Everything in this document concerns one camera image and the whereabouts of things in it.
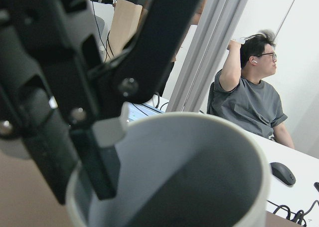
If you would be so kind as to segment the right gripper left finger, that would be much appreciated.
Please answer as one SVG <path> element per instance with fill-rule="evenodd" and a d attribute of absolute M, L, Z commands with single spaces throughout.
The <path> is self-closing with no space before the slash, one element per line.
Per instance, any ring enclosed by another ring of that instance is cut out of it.
<path fill-rule="evenodd" d="M 61 204 L 77 164 L 99 199 L 117 194 L 111 74 L 88 0 L 0 0 L 0 136 L 21 139 Z"/>

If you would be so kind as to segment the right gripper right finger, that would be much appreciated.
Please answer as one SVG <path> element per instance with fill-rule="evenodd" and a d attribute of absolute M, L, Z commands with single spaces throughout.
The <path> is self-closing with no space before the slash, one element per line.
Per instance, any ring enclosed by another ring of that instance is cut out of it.
<path fill-rule="evenodd" d="M 149 0 L 148 12 L 127 48 L 88 73 L 97 89 L 99 120 L 120 116 L 124 102 L 140 104 L 152 98 L 201 2 Z"/>

